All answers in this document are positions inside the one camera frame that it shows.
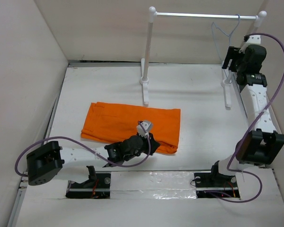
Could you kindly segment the blue wire hanger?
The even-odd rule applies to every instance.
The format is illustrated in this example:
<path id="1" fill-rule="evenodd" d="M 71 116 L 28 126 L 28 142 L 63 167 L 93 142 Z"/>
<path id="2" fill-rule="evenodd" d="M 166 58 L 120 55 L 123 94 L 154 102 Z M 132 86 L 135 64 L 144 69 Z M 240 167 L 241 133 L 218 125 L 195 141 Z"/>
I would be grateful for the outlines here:
<path id="1" fill-rule="evenodd" d="M 240 25 L 240 21 L 241 21 L 241 15 L 240 14 L 236 14 L 236 16 L 238 18 L 237 19 L 237 24 L 231 30 L 231 32 L 229 34 L 226 33 L 224 30 L 222 30 L 214 21 L 211 23 L 211 32 L 212 32 L 213 43 L 214 43 L 214 46 L 216 48 L 216 51 L 217 51 L 217 54 L 218 54 L 220 62 L 223 62 L 223 59 L 222 59 L 222 56 L 221 56 L 221 53 L 220 53 L 219 46 L 218 46 L 217 41 L 216 41 L 216 36 L 215 36 L 214 29 L 219 30 L 224 36 L 226 36 L 228 38 L 228 46 L 230 46 L 231 45 L 232 35 L 236 31 L 237 27 Z"/>

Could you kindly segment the orange trousers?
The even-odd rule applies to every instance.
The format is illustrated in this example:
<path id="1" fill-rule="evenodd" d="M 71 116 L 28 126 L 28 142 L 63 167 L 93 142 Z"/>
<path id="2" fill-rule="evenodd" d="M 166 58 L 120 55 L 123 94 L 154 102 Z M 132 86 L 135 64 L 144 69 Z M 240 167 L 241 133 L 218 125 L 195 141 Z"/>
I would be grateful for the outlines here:
<path id="1" fill-rule="evenodd" d="M 151 133 L 160 143 L 161 154 L 175 154 L 179 144 L 180 109 L 158 109 L 135 105 L 92 103 L 87 113 L 81 138 L 114 143 L 137 133 L 138 121 L 150 121 Z"/>

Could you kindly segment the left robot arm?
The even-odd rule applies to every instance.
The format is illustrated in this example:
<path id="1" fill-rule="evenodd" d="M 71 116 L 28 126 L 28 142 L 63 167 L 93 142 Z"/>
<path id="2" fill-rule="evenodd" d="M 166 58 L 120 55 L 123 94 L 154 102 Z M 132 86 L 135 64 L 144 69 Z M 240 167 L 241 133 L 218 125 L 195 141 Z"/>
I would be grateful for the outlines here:
<path id="1" fill-rule="evenodd" d="M 152 133 L 130 138 L 94 150 L 62 148 L 50 141 L 27 154 L 28 184 L 42 185 L 54 180 L 68 180 L 92 187 L 97 180 L 96 167 L 124 167 L 124 163 L 141 154 L 153 155 L 159 148 Z"/>

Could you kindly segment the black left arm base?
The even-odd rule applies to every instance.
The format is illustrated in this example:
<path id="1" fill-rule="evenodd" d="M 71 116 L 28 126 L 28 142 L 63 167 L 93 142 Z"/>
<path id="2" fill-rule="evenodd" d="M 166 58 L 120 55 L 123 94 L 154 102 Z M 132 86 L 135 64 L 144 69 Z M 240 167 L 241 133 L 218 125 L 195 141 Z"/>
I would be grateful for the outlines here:
<path id="1" fill-rule="evenodd" d="M 82 183 L 69 181 L 66 191 L 68 199 L 110 199 L 111 172 L 96 172 L 87 166 L 88 179 Z"/>

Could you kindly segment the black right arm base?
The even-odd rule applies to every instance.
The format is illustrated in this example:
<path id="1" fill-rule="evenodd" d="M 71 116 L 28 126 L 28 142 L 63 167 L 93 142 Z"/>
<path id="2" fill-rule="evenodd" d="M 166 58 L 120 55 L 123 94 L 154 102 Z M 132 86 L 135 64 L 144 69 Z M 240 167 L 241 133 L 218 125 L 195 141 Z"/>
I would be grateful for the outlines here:
<path id="1" fill-rule="evenodd" d="M 235 176 L 225 178 L 211 178 L 210 171 L 194 172 L 194 178 L 190 182 L 195 188 L 196 197 L 202 198 L 240 198 L 240 193 Z"/>

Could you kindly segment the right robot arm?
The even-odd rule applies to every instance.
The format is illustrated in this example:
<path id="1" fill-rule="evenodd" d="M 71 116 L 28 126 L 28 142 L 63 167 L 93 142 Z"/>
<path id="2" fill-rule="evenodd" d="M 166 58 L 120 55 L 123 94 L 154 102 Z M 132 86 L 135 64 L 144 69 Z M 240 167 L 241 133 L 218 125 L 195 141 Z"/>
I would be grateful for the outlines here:
<path id="1" fill-rule="evenodd" d="M 233 178 L 236 171 L 271 164 L 284 145 L 284 135 L 277 132 L 267 107 L 267 80 L 260 73 L 265 58 L 265 47 L 257 44 L 250 44 L 243 51 L 239 47 L 228 48 L 222 68 L 236 73 L 250 129 L 237 143 L 234 157 L 212 166 L 209 180 L 214 186 Z"/>

